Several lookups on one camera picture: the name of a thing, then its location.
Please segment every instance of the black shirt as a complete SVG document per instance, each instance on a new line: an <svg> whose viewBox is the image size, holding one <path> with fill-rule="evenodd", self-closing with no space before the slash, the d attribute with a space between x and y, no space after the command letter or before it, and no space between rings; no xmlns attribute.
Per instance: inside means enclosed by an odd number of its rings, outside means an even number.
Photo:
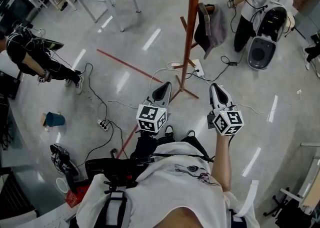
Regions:
<svg viewBox="0 0 320 228"><path fill-rule="evenodd" d="M6 45L9 58L17 64L21 72L25 74L30 74L32 76L37 74L26 64L22 63L26 53L28 53L43 69L45 69L47 64L50 62L50 57L44 52L44 50L41 50L33 41L30 41L30 39L23 37L22 34L12 33L8 37Z"/></svg>

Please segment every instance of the blue cup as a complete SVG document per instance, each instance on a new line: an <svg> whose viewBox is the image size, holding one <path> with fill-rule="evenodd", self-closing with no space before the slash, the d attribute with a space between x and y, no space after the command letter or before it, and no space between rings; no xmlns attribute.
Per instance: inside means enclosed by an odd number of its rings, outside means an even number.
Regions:
<svg viewBox="0 0 320 228"><path fill-rule="evenodd" d="M66 122L65 118L61 114L53 114L50 112L46 114L45 120L49 127L60 126Z"/></svg>

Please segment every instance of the black pants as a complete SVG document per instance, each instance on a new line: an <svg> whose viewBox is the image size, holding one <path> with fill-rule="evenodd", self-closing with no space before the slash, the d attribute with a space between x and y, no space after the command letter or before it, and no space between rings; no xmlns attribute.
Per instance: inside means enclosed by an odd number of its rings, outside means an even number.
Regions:
<svg viewBox="0 0 320 228"><path fill-rule="evenodd" d="M80 77L76 72L51 59L42 65L42 68L48 70L54 80L69 79L74 83L78 83L80 81Z"/></svg>
<svg viewBox="0 0 320 228"><path fill-rule="evenodd" d="M197 148L204 156L209 157L203 146L196 139L196 137L186 137L181 141L187 142L190 145ZM159 145L175 142L174 138L162 137L159 139L151 138L150 133L143 131L141 136L138 138L135 151L131 154L131 158L142 158L153 154Z"/></svg>
<svg viewBox="0 0 320 228"><path fill-rule="evenodd" d="M320 42L317 43L315 47L307 48L305 51L309 54L306 60L310 63L314 58L320 55Z"/></svg>
<svg viewBox="0 0 320 228"><path fill-rule="evenodd" d="M238 27L236 29L236 35L234 37L234 50L236 52L240 52L247 42L249 41L250 37L255 36L254 26L252 22L246 20L243 16L241 16Z"/></svg>

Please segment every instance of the wooden pole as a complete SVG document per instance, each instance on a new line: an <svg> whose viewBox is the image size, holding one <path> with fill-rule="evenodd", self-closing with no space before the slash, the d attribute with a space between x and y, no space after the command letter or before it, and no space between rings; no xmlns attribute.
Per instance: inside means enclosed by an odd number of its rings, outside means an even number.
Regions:
<svg viewBox="0 0 320 228"><path fill-rule="evenodd" d="M185 37L185 47L184 47L184 57L183 57L183 68L182 68L182 76L181 76L181 84L180 84L180 91L183 91L185 88L185 80L186 80L186 72L188 68L188 60L190 57L191 45L194 38L194 31L195 31L195 23L197 17L197 9L198 9L199 0L189 0L189 8L188 8L188 21L186 25L186 37Z"/></svg>

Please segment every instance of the power strip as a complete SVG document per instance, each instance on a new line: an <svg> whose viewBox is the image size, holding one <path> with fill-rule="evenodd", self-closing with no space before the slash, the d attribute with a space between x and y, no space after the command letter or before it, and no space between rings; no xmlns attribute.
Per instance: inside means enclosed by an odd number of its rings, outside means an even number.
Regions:
<svg viewBox="0 0 320 228"><path fill-rule="evenodd" d="M204 76L205 75L205 73L204 73L204 70L202 69L202 66L201 66L201 64L200 64L200 60L199 59L194 59L193 61L192 61L194 64L195 64L195 70L199 70L199 72L197 72L197 75L198 76Z"/></svg>
<svg viewBox="0 0 320 228"><path fill-rule="evenodd" d="M104 121L105 123L103 123L102 120L98 120L97 122L104 131L107 131L110 128L109 125L106 126L106 124L108 123L107 121Z"/></svg>

